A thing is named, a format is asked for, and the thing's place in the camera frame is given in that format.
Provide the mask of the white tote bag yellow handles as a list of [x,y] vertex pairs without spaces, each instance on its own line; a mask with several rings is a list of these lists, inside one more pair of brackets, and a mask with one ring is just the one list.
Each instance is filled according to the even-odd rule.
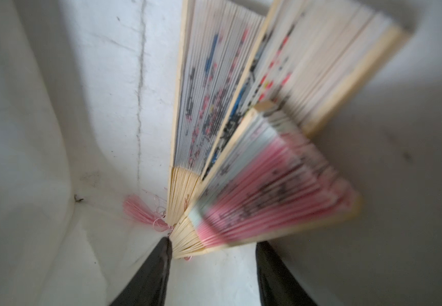
[[[318,305],[442,305],[442,1],[364,2],[409,39],[299,128],[362,206],[265,241]],[[183,3],[0,1],[0,305],[109,305],[170,239],[123,203],[166,220]],[[172,255],[165,305],[260,305],[257,243]]]

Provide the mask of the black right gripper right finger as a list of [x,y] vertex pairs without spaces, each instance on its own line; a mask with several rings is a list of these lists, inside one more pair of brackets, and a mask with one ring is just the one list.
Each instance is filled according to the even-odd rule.
[[256,244],[255,257],[261,305],[317,305],[268,242]]

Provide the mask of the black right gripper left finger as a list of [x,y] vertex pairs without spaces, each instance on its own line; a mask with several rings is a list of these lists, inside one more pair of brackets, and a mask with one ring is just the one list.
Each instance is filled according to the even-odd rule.
[[110,305],[165,305],[171,260],[172,243],[163,237]]

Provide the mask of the beige folding fan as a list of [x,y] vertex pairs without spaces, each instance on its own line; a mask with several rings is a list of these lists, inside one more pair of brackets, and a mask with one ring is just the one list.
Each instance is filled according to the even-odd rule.
[[364,1],[273,1],[201,175],[257,103],[275,103],[313,136],[409,37]]
[[235,1],[184,1],[166,222],[174,226],[209,153],[266,15]]

